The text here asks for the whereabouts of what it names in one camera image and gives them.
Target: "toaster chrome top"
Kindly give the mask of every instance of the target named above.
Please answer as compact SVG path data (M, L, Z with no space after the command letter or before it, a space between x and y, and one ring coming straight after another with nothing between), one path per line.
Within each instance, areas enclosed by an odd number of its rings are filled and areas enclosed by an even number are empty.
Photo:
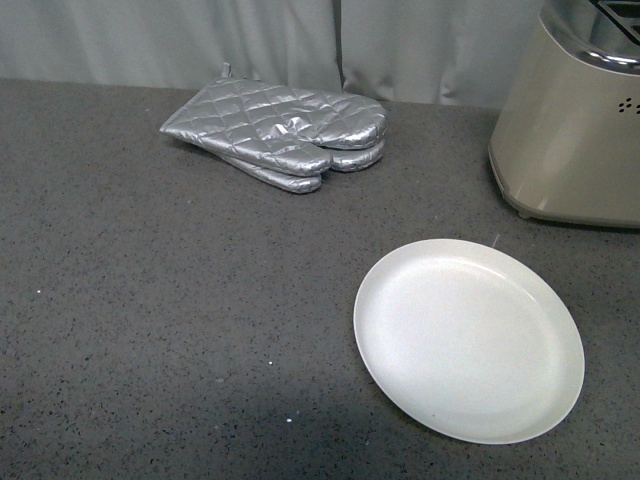
M640 75L640 1L547 0L540 21L569 55Z

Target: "quilted oven mitt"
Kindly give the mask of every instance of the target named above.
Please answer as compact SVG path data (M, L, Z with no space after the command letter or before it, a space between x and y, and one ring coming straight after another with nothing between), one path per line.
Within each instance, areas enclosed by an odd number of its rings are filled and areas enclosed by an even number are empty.
M331 169L340 172L355 172L367 168L382 157L383 147L384 139L365 150L332 150L333 163ZM298 177L258 167L228 155L219 155L219 157L252 177L288 192L310 193L322 186L322 176L320 174L310 177Z
M360 95L221 77L160 131L233 159L238 168L311 178L332 167L365 168L380 158L385 114L378 102Z

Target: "white plate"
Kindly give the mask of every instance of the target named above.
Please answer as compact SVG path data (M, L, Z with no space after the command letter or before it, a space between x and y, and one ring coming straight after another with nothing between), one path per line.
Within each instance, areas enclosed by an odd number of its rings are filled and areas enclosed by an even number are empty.
M513 258L461 240L401 247L366 275L356 341L380 388L445 435L515 443L560 423L584 379L560 298Z

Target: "toaster vent holes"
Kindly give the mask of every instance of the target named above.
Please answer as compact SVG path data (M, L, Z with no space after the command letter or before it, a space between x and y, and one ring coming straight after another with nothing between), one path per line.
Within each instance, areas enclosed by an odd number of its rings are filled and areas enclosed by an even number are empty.
M620 102L618 104L618 112L620 113L624 113L626 112L629 108L633 108L633 98L629 97L627 99L625 99L623 102ZM640 104L636 105L636 113L638 115L640 115Z
M613 13L623 18L640 17L640 5L636 2L606 2L606 5L613 10Z

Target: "plate rim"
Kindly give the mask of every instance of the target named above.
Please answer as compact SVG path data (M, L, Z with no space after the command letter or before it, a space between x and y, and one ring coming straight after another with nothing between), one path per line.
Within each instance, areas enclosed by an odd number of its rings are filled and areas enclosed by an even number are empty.
M359 321L359 310L362 307L359 307L359 305L362 304L362 296L364 295L363 292L366 293L366 289L370 288L368 287L368 283L370 283L372 280L371 278L375 275L375 272L382 268L383 265L385 265L386 263L388 263L389 261L392 260L392 258L394 256L397 256L400 254L401 251L403 250L407 250L407 249L421 249L425 244L430 244L430 245L436 245L436 244L440 244L441 246L444 245L444 247L446 248L447 246L453 246L456 245L456 247L454 248L467 248L467 249L476 249L477 251L484 251L486 253L489 253L491 255L495 255L495 258L500 258L503 261L506 261L508 263L511 263L514 267L517 267L518 269L520 269L522 272L525 272L532 280L534 280L537 284L539 284L540 287L542 287L543 289L547 289L548 292L552 295L552 298L554 301L559 302L559 305L562 307L562 309L564 309L564 311L566 312L566 316L568 318L568 320L570 321L570 326L573 327L573 330L575 331L575 339L576 339L576 347L579 347L579 352L580 355L578 356L578 358L576 358L575 360L578 362L576 364L576 367L578 367L579 371L580 371L580 378L578 379L578 375L576 375L574 381L577 381L577 388L576 391L573 392L573 394L571 395L571 401L567 402L567 407L563 410L562 415L559 415L559 418L555 419L554 421L549 422L549 425L546 426L544 429L540 429L540 431L537 431L534 434L530 434L530 435L522 435L520 437L509 437L508 440L500 440L500 439L493 439L493 440L486 440L486 439L481 439L479 437L474 437L473 435L459 435L456 433L452 433L452 432L448 432L446 431L446 429L442 429L442 428L436 428L434 425L430 425L428 421L423 421L421 419L416 418L414 415L412 415L411 413L409 413L402 405L401 402L399 403L396 400L396 395L391 394L390 392L388 392L383 385L381 384L381 382L379 381L379 379L377 378L376 372L374 371L374 369L372 369L370 363L367 361L368 356L365 355L364 352L364 347L362 345L362 343L364 342L364 340L361 339L362 334L359 334L359 323L362 323L362 320ZM478 258L473 258L474 261L478 262L478 263L482 263L482 261L480 261ZM360 357L363 361L363 363L365 364L365 367L367 368L367 371L369 372L369 374L371 375L371 377L373 378L373 380L375 381L376 385L378 386L378 388L406 415L408 415L410 418L412 418L413 420L415 420L416 422L420 423L421 425L424 425L425 427L436 431L440 434L446 435L448 437L451 438L455 438L457 440L462 440L462 441L466 441L466 442L471 442L471 443L478 443L478 444L485 444L485 445L506 445L506 444L514 444L514 443L520 443L520 442L524 442L527 440L531 440L533 438L536 438L540 435L543 435L547 432L549 432L550 430L554 429L556 426L558 426L568 415L569 413L571 413L571 411L573 410L573 408L575 407L576 403L578 402L578 399L580 398L580 394L582 392L582 388L584 386L584 376L585 376L585 354L584 354L584 345L582 342L582 338L580 336L580 331L578 330L578 326L575 323L575 320L573 319L573 316L571 315L571 313L569 312L569 309L567 308L567 306L565 305L565 303L562 301L562 299L560 298L560 296L557 294L557 292L542 278L540 277L535 271L533 271L531 268L529 268L527 265L525 265L524 263L520 262L519 260L515 259L514 257L500 251L497 250L493 247L489 247L480 243L476 243L476 242L471 242L468 240L461 240L461 239L450 239L450 238L432 238L432 239L426 239L426 240L418 240L415 242L411 242L405 245L402 245L400 247L397 247L393 250L391 250L390 252L388 252L387 254L385 254L382 258L378 259L378 261L368 270L367 274L364 276L362 283L360 284L359 288L358 288L358 292L356 294L356 299L355 299L355 303L354 303L354 311L353 311L353 328L354 328L354 334L355 334L355 339L356 339L356 344L358 347L358 351L360 353Z

